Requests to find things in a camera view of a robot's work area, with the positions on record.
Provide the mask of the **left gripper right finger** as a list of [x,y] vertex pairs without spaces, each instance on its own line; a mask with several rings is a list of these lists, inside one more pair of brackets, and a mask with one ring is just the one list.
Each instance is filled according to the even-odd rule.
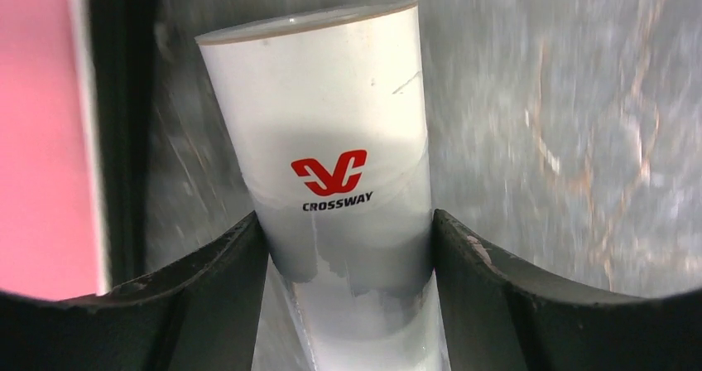
[[444,210],[432,252],[454,370],[698,370],[701,293],[590,287],[480,238]]

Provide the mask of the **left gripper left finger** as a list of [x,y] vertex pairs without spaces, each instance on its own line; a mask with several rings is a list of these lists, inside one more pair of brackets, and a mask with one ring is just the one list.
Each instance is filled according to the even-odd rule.
[[248,370],[268,251],[249,214],[225,234],[103,296],[1,295],[4,370]]

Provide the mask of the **white shuttlecock tube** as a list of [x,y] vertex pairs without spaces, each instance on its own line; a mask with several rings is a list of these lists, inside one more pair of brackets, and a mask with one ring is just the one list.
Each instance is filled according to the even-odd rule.
[[197,37],[314,370],[439,370],[417,0]]

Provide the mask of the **pink sport racket bag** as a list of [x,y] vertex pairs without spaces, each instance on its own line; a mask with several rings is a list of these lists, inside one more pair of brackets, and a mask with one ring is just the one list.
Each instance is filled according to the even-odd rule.
[[102,295],[140,272],[155,0],[1,0],[1,288]]

